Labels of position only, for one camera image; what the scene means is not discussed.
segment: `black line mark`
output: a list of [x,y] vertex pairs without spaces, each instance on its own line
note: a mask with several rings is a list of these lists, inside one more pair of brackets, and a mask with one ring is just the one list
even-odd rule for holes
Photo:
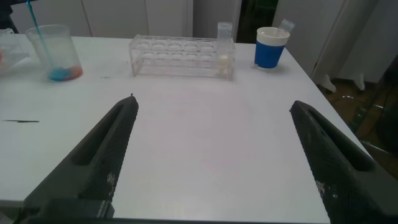
[[3,121],[11,121],[11,122],[17,122],[17,123],[37,123],[39,121],[24,121],[24,120],[3,120]]

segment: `white table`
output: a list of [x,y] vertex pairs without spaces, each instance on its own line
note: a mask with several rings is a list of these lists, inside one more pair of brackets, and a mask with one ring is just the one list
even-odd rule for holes
[[279,67],[264,73],[251,68],[254,45],[236,44],[233,82],[133,78],[129,39],[74,37],[84,75],[52,83],[30,43],[19,38],[33,56],[0,75],[1,203],[20,204],[133,93],[139,111],[114,217],[329,222],[290,107],[295,100],[312,105],[361,145],[287,50]]

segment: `blue cup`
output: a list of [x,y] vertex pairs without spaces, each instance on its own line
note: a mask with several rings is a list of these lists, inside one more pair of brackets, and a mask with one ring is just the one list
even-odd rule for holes
[[258,28],[254,63],[260,68],[275,68],[289,37],[289,32],[275,27]]

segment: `red liquid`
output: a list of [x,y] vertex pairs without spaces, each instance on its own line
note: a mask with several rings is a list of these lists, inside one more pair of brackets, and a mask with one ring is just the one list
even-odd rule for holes
[[65,80],[72,80],[75,78],[79,78],[83,74],[83,69],[81,69],[81,67],[79,66],[73,66],[68,69],[70,71],[70,75],[66,77]]

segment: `plastic beaker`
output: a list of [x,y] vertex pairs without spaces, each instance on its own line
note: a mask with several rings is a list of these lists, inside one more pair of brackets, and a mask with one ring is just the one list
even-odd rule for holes
[[39,26],[26,31],[48,77],[54,81],[78,78],[83,74],[70,31],[64,25]]

